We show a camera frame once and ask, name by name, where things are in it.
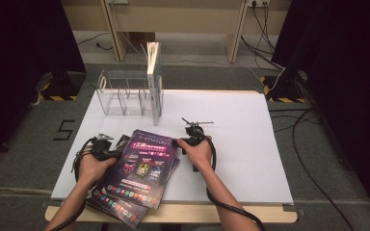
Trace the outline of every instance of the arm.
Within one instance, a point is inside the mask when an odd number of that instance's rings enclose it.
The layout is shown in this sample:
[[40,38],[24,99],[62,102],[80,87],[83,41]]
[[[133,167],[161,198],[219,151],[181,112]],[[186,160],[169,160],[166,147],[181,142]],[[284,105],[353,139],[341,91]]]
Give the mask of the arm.
[[[80,162],[79,179],[76,185],[44,230],[51,230],[75,215],[82,204],[85,203],[87,193],[92,188],[92,185],[100,179],[106,169],[115,162],[115,158],[99,162],[91,154],[84,155]],[[73,230],[74,223],[75,222],[72,222],[63,230]]]
[[[198,146],[191,146],[183,140],[177,140],[177,142],[179,146],[185,149],[192,164],[198,168],[212,196],[225,204],[243,210],[242,205],[236,200],[233,194],[227,189],[226,185],[212,169],[212,151],[209,143],[207,141],[203,141]],[[219,206],[216,206],[216,208],[224,230],[259,230],[252,219],[246,218]]]

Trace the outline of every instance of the wooden desk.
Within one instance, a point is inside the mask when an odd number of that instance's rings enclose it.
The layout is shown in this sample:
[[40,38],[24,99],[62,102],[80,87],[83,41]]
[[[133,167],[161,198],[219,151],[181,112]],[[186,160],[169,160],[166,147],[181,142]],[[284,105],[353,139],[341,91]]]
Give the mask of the wooden desk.
[[[76,150],[87,138],[99,132],[118,138],[135,129],[180,138],[185,136],[185,125],[181,121],[183,116],[192,121],[215,122],[204,130],[212,135],[216,149],[220,150],[217,174],[246,210],[263,222],[296,221],[297,214],[291,211],[290,206],[293,199],[262,94],[253,91],[165,90],[163,111],[158,126],[153,125],[151,116],[105,116],[95,93],[52,198],[64,199],[72,190],[75,180],[70,167]],[[186,156],[177,157],[180,164],[171,176],[160,208],[149,210],[142,222],[219,222],[215,207],[206,197],[206,186],[200,174],[192,172],[192,165]],[[283,210],[285,204],[291,212]],[[49,206],[46,219],[52,219],[57,210],[57,207]],[[118,222],[91,208],[87,208],[78,220]]]
[[246,0],[130,0],[112,5],[100,0],[119,61],[125,58],[128,32],[224,34],[227,58],[236,59],[248,4]]

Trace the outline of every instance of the person's left hand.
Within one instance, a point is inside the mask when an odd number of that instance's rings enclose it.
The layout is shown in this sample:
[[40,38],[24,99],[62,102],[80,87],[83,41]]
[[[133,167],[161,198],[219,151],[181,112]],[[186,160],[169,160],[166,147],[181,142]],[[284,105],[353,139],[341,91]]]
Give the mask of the person's left hand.
[[92,154],[83,155],[80,161],[78,181],[85,181],[90,185],[94,184],[104,175],[107,168],[115,164],[116,161],[116,158],[110,158],[100,162]]

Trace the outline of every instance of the white tabletop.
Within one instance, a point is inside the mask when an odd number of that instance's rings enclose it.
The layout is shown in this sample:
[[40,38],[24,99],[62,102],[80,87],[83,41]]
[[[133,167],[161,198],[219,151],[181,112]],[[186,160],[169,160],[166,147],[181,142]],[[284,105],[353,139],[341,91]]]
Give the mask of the white tabletop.
[[[214,121],[201,127],[213,137],[218,175],[240,202],[293,204],[265,97],[247,91],[165,90],[157,126],[151,115],[104,115],[94,93],[51,197],[65,199],[71,192],[75,153],[89,138],[104,133],[114,137],[114,146],[121,135],[130,136],[136,129],[187,138],[182,117],[193,122]],[[163,202],[208,202],[200,174],[192,172],[192,164],[180,151],[177,157],[180,164],[170,178]]]

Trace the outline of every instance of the power outlet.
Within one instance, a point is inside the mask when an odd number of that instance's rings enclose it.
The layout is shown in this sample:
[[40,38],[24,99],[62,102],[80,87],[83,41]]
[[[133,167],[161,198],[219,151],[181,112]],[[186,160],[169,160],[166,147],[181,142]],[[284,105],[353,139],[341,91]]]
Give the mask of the power outlet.
[[252,7],[252,2],[256,1],[256,7],[257,8],[264,8],[267,4],[267,7],[269,7],[270,0],[249,0],[249,7]]

